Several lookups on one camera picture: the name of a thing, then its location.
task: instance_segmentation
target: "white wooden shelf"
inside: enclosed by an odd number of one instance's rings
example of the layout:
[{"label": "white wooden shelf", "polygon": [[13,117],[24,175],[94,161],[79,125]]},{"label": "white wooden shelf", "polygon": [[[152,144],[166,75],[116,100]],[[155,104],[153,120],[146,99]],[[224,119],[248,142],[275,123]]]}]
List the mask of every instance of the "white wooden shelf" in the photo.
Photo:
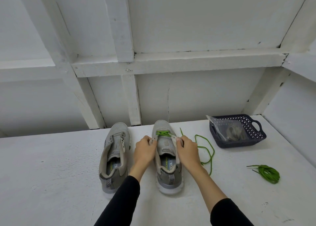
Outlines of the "white wooden shelf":
[{"label": "white wooden shelf", "polygon": [[[219,148],[207,120],[172,123],[177,135],[207,137],[215,148],[212,178],[254,225],[313,225],[316,220],[316,169],[262,116],[267,138],[255,146]],[[132,147],[152,125],[130,127]],[[108,200],[98,177],[105,137],[110,129],[0,139],[0,218],[2,225],[93,225]],[[208,143],[198,139],[198,144]],[[201,160],[207,153],[200,151]],[[281,175],[270,184],[246,168],[267,164]],[[132,225],[210,225],[198,186],[184,169],[184,189],[162,195],[150,165]]]}]

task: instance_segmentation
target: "black sleeve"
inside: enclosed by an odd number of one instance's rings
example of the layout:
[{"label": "black sleeve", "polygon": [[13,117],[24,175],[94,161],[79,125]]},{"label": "black sleeve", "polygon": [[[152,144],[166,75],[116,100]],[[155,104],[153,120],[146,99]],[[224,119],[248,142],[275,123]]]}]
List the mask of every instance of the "black sleeve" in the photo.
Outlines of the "black sleeve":
[{"label": "black sleeve", "polygon": [[127,176],[94,226],[130,225],[139,193],[137,179]]},{"label": "black sleeve", "polygon": [[212,226],[253,226],[231,199],[220,200],[211,211]]}]

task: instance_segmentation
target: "gray sneaker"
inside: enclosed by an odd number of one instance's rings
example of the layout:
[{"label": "gray sneaker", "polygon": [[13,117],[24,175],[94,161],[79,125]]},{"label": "gray sneaker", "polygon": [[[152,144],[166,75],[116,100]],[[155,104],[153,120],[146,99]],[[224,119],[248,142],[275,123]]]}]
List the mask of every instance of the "gray sneaker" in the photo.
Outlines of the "gray sneaker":
[{"label": "gray sneaker", "polygon": [[116,123],[104,142],[99,165],[99,177],[106,198],[111,199],[127,176],[130,133],[124,123]]},{"label": "gray sneaker", "polygon": [[178,157],[176,135],[165,120],[158,120],[153,128],[153,140],[158,141],[154,163],[157,168],[156,184],[164,194],[176,194],[183,187],[182,165]]}]

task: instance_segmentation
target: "dark blue plastic basket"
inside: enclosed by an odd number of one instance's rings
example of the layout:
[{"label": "dark blue plastic basket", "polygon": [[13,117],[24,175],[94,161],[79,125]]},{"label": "dark blue plastic basket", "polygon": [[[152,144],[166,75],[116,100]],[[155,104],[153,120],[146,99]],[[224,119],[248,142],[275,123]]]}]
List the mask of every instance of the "dark blue plastic basket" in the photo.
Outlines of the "dark blue plastic basket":
[{"label": "dark blue plastic basket", "polygon": [[[239,141],[224,141],[221,139],[216,131],[216,128],[212,122],[210,122],[210,131],[214,137],[215,142],[220,148],[233,148],[241,146],[250,146],[259,143],[264,140],[267,135],[263,132],[261,124],[257,120],[253,120],[249,115],[246,114],[234,114],[234,115],[223,115],[223,116],[213,116],[214,118],[221,120],[238,120],[243,125],[249,139],[239,140]],[[253,125],[255,122],[259,125],[260,130],[258,131]]]}]

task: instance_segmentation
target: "shoe tongue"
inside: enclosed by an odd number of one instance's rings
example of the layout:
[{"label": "shoe tongue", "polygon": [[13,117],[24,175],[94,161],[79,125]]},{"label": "shoe tongue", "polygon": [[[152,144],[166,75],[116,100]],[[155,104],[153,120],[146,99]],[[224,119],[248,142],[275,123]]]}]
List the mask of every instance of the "shoe tongue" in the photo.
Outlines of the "shoe tongue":
[{"label": "shoe tongue", "polygon": [[176,156],[175,147],[173,145],[171,137],[159,136],[158,137],[158,144],[157,144],[157,151],[158,151],[159,155],[163,155],[163,154],[168,153],[172,156]]},{"label": "shoe tongue", "polygon": [[112,158],[119,158],[120,157],[120,147],[121,147],[121,133],[116,133],[113,135],[113,143],[107,153],[107,161],[109,162]]}]

